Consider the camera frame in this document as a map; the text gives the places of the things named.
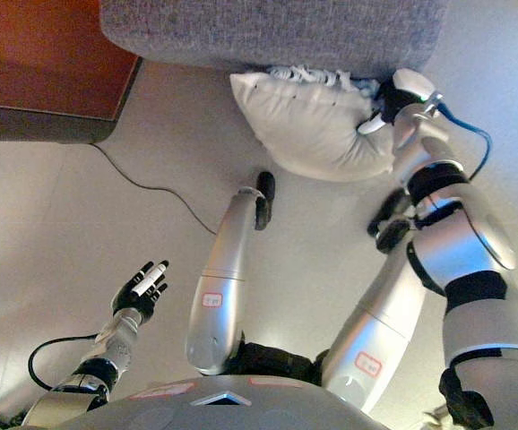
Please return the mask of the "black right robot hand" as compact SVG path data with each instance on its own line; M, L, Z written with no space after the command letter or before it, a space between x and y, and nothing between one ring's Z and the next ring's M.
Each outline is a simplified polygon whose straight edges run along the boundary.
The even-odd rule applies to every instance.
M384 125L392 125L398 113L408 105L420 104L428 111L442 98L442 93L423 74L409 68L398 69L380 85L375 97L376 111L357 131L363 135L374 133Z

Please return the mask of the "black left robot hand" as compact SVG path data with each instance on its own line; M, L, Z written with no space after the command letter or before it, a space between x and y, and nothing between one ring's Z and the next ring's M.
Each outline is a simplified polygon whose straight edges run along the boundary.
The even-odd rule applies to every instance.
M164 282L168 266L168 260L158 264L145 263L112 299L112 313L133 309L140 315L138 324L147 323L153 316L156 303L168 287L168 284Z

